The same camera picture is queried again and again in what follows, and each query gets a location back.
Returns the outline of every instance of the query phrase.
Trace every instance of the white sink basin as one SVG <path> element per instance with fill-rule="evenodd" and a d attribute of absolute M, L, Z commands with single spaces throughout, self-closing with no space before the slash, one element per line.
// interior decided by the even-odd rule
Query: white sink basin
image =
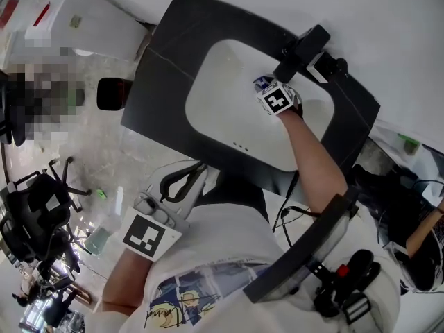
<path fill-rule="evenodd" d="M 298 167 L 284 126 L 255 98 L 253 81 L 271 74 L 278 64 L 241 42 L 216 43 L 200 67 L 185 112 L 199 133 L 272 167 L 295 171 Z M 330 95 L 300 74 L 289 84 L 303 100 L 305 122 L 321 139 L 333 117 Z"/>

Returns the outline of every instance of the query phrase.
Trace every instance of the black marble countertop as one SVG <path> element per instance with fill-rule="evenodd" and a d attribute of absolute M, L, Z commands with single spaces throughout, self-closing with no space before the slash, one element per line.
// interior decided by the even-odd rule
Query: black marble countertop
<path fill-rule="evenodd" d="M 173 0 L 142 56 L 121 124 L 284 196 L 295 172 L 276 169 L 198 133 L 187 120 L 185 103 L 215 43 L 237 40 L 281 61 L 283 46 L 295 37 L 273 22 L 217 0 Z M 302 74 L 318 84 L 307 71 Z M 346 173 L 376 120 L 379 103 L 350 75 L 319 86 L 334 103 L 322 144 Z"/>

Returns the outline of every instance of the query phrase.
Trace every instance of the faucet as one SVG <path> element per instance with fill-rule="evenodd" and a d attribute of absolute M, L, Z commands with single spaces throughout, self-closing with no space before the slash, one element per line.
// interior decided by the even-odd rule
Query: faucet
<path fill-rule="evenodd" d="M 347 62 L 335 59 L 322 48 L 330 40 L 330 34 L 321 26 L 309 29 L 283 49 L 283 59 L 273 75 L 282 83 L 288 83 L 301 68 L 307 68 L 320 83 L 329 83 L 338 75 L 347 75 Z"/>

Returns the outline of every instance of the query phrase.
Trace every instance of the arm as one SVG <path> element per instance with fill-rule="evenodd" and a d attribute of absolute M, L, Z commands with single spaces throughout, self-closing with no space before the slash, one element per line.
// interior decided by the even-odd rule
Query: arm
<path fill-rule="evenodd" d="M 130 316 L 142 303 L 146 276 L 152 263 L 125 249 L 103 289 L 102 311 Z"/>
<path fill-rule="evenodd" d="M 334 195 L 344 195 L 347 191 L 344 175 L 295 112 L 285 110 L 278 117 L 289 134 L 308 206 L 321 213 Z"/>
<path fill-rule="evenodd" d="M 444 199 L 438 205 L 438 208 L 441 211 L 444 211 Z M 441 219 L 442 214 L 438 210 L 434 210 L 430 212 L 430 214 L 420 223 L 418 228 L 416 228 L 415 232 L 407 239 L 406 241 L 406 249 L 407 254 L 410 258 L 412 258 L 418 249 L 422 246 L 422 243 L 425 237 L 430 233 L 432 228 L 436 225 L 436 223 Z"/>

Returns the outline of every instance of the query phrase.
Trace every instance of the black and white square marker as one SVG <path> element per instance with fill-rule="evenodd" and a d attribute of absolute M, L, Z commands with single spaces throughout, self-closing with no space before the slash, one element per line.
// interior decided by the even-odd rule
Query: black and white square marker
<path fill-rule="evenodd" d="M 264 97 L 265 102 L 276 113 L 290 104 L 281 89 L 276 89 L 271 94 Z"/>
<path fill-rule="evenodd" d="M 154 257 L 164 233 L 164 228 L 140 215 L 136 215 L 123 238 L 123 242 L 149 257 Z"/>

